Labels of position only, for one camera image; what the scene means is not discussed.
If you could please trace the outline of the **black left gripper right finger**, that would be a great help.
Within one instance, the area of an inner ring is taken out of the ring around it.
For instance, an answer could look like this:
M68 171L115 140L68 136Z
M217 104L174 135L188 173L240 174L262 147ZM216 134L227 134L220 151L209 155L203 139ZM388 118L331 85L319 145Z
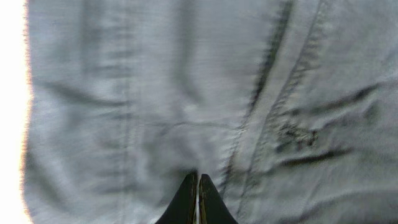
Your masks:
M230 214L208 174L199 183L200 224L238 224Z

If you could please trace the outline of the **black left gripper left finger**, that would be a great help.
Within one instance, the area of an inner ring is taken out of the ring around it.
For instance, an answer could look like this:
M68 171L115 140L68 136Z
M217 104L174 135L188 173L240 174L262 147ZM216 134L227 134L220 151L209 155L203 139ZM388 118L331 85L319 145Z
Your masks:
M196 224L198 173L187 174L155 224Z

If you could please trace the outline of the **blue shorts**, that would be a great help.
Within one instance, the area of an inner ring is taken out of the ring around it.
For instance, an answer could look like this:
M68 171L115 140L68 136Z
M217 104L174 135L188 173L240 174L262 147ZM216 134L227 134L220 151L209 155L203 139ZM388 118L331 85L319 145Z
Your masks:
M397 222L397 2L35 0L34 223L154 223L208 174L240 223Z

